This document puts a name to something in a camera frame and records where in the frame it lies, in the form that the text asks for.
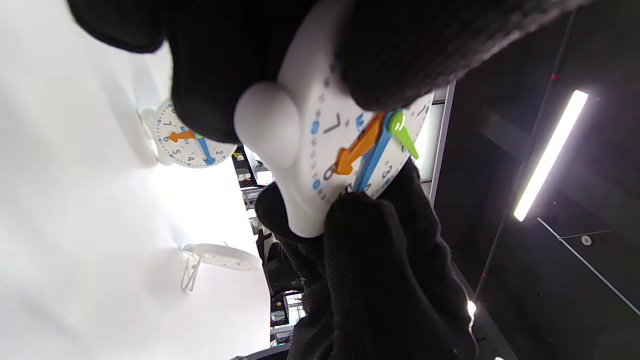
teaching clock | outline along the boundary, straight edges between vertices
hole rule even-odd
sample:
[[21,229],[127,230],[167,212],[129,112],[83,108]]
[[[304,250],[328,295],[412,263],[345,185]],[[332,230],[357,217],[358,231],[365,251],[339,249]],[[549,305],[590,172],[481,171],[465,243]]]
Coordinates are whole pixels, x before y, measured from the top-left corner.
[[330,205],[347,192],[377,197],[409,155],[433,101],[388,113],[364,111],[340,80],[340,34],[353,1],[323,0],[292,41],[277,83],[241,96],[236,133],[272,171],[291,230],[318,236]]
[[178,118],[169,100],[155,111],[144,111],[142,121],[151,132],[158,160],[164,165],[212,167],[226,160],[237,147],[236,144],[207,139],[188,128]]

black ceiling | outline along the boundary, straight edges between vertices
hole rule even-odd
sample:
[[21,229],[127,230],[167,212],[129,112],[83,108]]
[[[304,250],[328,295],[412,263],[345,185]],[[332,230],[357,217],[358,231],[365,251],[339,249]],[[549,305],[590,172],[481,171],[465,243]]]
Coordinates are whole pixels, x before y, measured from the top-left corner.
[[[577,15],[543,134],[575,89],[583,115],[525,222],[509,217],[481,295],[520,360],[640,359],[640,316],[535,218],[640,307],[640,2],[597,1]],[[458,82],[435,208],[475,287],[535,123],[568,15]]]

clock knob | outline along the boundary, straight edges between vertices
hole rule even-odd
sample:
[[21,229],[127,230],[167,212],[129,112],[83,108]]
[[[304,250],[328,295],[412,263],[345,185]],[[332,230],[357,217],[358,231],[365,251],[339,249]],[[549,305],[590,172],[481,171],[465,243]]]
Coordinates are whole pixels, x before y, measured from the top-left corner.
[[272,169],[291,166],[300,146],[300,115],[289,94],[276,83],[257,83],[236,105],[234,126],[240,140]]

fluorescent light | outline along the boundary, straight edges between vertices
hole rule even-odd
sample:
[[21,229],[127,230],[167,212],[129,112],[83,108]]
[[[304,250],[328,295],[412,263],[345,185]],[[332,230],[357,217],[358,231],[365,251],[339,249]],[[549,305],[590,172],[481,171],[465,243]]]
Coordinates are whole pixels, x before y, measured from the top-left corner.
[[476,305],[471,300],[467,301],[467,311],[472,318],[476,314]]
[[540,192],[540,189],[542,188],[542,184],[547,180],[547,176],[549,175],[551,168],[554,166],[554,163],[562,150],[562,146],[569,137],[569,133],[571,133],[573,125],[575,125],[576,120],[578,120],[578,116],[580,115],[588,97],[589,94],[585,94],[584,92],[578,90],[573,92],[573,95],[571,96],[569,103],[566,105],[564,113],[556,126],[556,130],[551,136],[551,140],[549,140],[547,148],[542,154],[542,158],[540,158],[540,162],[538,163],[536,170],[533,172],[533,175],[529,180],[529,184],[527,184],[527,188],[524,190],[524,193],[520,198],[518,206],[513,212],[513,216],[515,216],[519,221],[524,220],[529,212],[529,208],[531,208],[534,200],[536,200],[538,192]]

black knit glove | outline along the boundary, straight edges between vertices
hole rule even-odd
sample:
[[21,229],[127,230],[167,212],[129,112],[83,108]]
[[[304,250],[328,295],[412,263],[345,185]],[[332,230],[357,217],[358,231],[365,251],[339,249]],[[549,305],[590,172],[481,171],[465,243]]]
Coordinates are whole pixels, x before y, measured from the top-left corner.
[[276,184],[256,202],[305,278],[289,359],[473,359],[467,296],[409,161],[376,200],[339,198],[324,234],[289,229]]
[[[367,110],[392,111],[460,78],[524,34],[587,0],[360,0],[349,21],[343,78]],[[190,128],[239,142],[240,95],[276,81],[316,0],[68,0],[89,34],[135,53],[168,40],[172,100]]]

